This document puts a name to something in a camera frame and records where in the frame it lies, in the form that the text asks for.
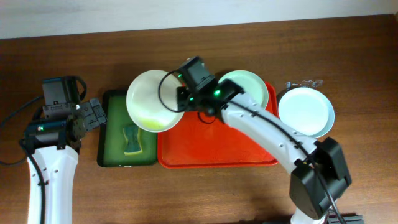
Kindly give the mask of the pale green plate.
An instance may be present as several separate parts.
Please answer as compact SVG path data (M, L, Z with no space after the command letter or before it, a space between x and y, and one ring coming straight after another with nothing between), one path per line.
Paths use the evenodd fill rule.
M225 79L232 80L242 87L243 90L249 93L263 108L267 107L269 101L268 89L265 82L255 73L247 70L234 70L223 75L218 82L221 83Z

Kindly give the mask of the yellow green scrub sponge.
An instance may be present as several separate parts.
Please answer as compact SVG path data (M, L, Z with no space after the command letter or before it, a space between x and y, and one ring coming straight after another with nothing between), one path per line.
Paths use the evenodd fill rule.
M142 153L140 144L140 133L141 130L136 125L126 126L123 128L123 134L126 140L124 154L126 156L132 156Z

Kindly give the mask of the white plate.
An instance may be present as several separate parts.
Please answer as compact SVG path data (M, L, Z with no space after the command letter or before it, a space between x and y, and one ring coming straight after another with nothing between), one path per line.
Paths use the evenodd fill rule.
M137 76L126 95L127 112L141 129L160 133L173 128L183 117L177 112L177 87L173 75L163 70L149 70Z

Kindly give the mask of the light blue plate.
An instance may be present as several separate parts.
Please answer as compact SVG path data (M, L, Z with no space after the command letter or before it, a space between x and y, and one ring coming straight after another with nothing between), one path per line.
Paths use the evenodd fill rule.
M293 88L280 98L279 118L296 131L319 138L333 127L335 111L330 100L313 88Z

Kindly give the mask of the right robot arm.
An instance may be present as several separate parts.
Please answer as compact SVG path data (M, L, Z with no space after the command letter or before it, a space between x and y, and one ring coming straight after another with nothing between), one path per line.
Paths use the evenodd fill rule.
M325 223L352 179L342 147L332 138L320 142L284 124L246 93L225 80L206 90L177 88L182 111L206 111L243 133L271 154L290 175L289 196L296 206L291 223Z

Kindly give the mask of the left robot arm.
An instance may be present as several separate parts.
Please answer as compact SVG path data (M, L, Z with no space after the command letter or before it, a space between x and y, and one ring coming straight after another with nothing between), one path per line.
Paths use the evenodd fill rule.
M71 223L73 180L81 139L106 124L97 98L80 105L43 106L20 140L30 172L28 223Z

